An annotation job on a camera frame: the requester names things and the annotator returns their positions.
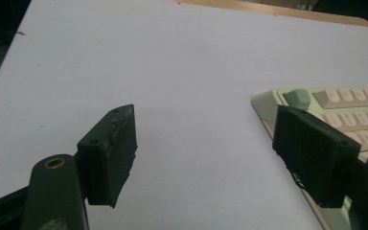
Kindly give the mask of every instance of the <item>beige keyboard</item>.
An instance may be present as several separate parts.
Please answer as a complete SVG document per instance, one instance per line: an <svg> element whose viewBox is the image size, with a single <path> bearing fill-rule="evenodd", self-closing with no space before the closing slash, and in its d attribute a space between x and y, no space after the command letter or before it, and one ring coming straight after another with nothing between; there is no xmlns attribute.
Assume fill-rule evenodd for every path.
<svg viewBox="0 0 368 230"><path fill-rule="evenodd" d="M330 126L361 144L358 158L368 159L368 87L279 88L252 99L252 105L264 127L273 137L277 106L288 105L307 110ZM303 191L325 229L350 230L348 211L351 200L346 197L341 209L322 209Z"/></svg>

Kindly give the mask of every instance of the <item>green key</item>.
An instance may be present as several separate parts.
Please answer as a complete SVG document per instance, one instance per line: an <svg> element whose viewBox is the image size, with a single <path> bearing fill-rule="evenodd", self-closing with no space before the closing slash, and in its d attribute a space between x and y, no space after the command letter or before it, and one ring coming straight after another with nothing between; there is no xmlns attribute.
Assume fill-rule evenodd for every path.
<svg viewBox="0 0 368 230"><path fill-rule="evenodd" d="M294 89L283 94L289 106L307 110L310 106L310 95L305 89Z"/></svg>

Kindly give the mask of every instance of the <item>white table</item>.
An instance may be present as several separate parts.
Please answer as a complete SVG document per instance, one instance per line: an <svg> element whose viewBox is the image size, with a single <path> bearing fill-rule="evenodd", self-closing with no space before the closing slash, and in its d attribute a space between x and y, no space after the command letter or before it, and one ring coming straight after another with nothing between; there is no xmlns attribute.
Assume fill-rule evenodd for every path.
<svg viewBox="0 0 368 230"><path fill-rule="evenodd" d="M91 229L321 229L250 98L368 85L368 28L161 0L33 1L0 70L0 197L135 104L137 158Z"/></svg>

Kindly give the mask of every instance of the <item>keyboard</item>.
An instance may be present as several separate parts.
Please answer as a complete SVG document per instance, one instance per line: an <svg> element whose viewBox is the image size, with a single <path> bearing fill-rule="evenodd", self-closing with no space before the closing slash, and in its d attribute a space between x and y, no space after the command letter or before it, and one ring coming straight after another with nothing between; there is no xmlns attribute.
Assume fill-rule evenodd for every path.
<svg viewBox="0 0 368 230"><path fill-rule="evenodd" d="M278 88L257 95L251 102L271 138L278 105L297 107L360 143L358 159L368 160L368 87ZM346 197L340 209L323 209L302 192L324 229L351 229L348 212L352 200Z"/></svg>

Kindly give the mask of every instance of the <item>screw hole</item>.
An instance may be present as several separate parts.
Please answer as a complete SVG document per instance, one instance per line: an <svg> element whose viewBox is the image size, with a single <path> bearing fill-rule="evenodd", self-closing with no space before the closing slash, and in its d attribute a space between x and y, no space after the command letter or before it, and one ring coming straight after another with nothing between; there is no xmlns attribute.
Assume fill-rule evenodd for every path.
<svg viewBox="0 0 368 230"><path fill-rule="evenodd" d="M65 164L64 158L54 158L46 162L44 167L49 170L55 170Z"/></svg>

